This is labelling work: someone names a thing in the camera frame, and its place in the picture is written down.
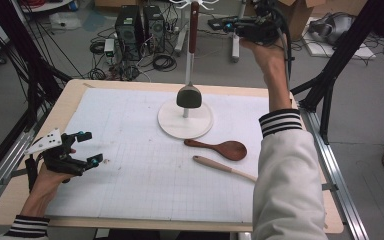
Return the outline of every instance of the computer tower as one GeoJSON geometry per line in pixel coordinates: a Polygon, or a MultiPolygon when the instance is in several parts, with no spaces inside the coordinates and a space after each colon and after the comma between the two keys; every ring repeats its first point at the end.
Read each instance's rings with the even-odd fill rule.
{"type": "Polygon", "coordinates": [[[144,43],[142,19],[137,5],[123,5],[115,22],[123,60],[139,61],[144,43]]]}
{"type": "Polygon", "coordinates": [[[158,6],[143,6],[145,39],[150,39],[148,49],[151,53],[162,53],[165,50],[165,21],[158,6]]]}

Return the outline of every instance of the cardboard box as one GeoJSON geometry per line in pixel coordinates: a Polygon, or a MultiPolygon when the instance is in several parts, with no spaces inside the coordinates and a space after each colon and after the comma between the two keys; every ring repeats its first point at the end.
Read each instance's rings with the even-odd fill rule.
{"type": "Polygon", "coordinates": [[[279,0],[278,7],[287,19],[292,41],[301,38],[314,7],[325,2],[326,0],[279,0]]]}
{"type": "Polygon", "coordinates": [[[314,7],[313,16],[323,17],[326,13],[346,12],[357,16],[367,0],[327,0],[325,4],[314,7]]]}
{"type": "Polygon", "coordinates": [[[97,7],[116,7],[120,8],[122,5],[138,5],[139,0],[95,0],[97,7]]]}

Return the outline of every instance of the tabletop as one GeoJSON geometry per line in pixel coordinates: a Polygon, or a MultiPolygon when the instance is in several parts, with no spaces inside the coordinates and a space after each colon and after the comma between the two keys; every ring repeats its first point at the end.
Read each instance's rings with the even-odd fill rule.
{"type": "MultiPolygon", "coordinates": [[[[63,93],[44,122],[37,136],[43,136],[58,127],[64,131],[73,117],[83,94],[89,88],[123,89],[152,92],[177,92],[182,85],[114,82],[93,80],[72,80],[65,87],[63,93]]],[[[268,98],[266,89],[238,88],[221,86],[197,86],[202,94],[234,95],[268,98]]],[[[0,225],[10,225],[28,196],[27,177],[13,178],[0,198],[0,225]]],[[[325,232],[340,233],[343,224],[338,210],[329,191],[323,192],[326,208],[325,232]]],[[[250,223],[212,222],[212,221],[172,221],[155,219],[119,219],[119,218],[91,218],[91,217],[51,217],[50,226],[66,227],[94,227],[94,228],[136,228],[136,229],[171,229],[171,230],[203,230],[203,231],[252,231],[250,223]]]]}

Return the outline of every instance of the striped cuff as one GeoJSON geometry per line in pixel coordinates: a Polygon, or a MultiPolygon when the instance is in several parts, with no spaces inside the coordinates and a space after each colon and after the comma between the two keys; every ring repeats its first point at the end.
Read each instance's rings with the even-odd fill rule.
{"type": "Polygon", "coordinates": [[[4,236],[19,238],[41,238],[47,236],[48,218],[17,215],[11,228],[4,236]]]}
{"type": "Polygon", "coordinates": [[[263,138],[284,130],[302,129],[298,109],[277,110],[262,116],[259,121],[263,138]]]}

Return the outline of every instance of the white jacket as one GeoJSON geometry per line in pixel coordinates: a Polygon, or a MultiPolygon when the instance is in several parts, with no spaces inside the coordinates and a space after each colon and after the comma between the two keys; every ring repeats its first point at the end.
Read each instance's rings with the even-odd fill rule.
{"type": "MultiPolygon", "coordinates": [[[[254,189],[253,240],[327,239],[314,140],[303,131],[299,111],[279,110],[260,118],[264,136],[254,189]]],[[[48,240],[49,219],[17,216],[0,240],[48,240]]]]}

